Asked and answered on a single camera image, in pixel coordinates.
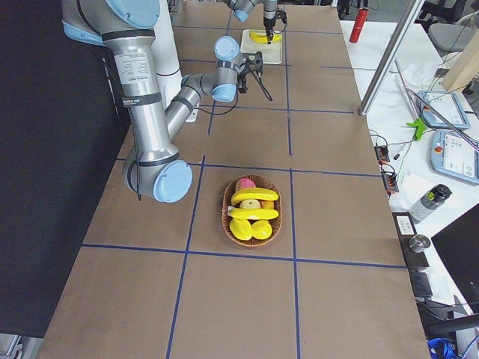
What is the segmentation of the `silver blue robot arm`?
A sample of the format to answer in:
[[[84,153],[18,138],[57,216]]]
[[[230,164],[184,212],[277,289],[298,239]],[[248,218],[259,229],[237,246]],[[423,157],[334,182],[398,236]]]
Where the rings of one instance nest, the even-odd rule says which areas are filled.
[[[261,3],[263,5],[263,26],[266,32],[266,43],[269,45],[273,42],[274,27],[280,11],[277,1],[222,0],[222,2],[228,6],[240,22],[245,22],[254,8]]]
[[[173,37],[159,34],[159,24],[169,20],[166,3],[63,1],[61,7],[64,33],[70,39],[105,46],[114,55],[135,141],[123,165],[125,185],[138,197],[179,201],[190,189],[192,169],[180,159],[172,139],[203,96],[234,100],[246,62],[240,45],[230,36],[220,37],[214,45],[215,70],[183,77],[178,93],[164,106],[152,46]]]

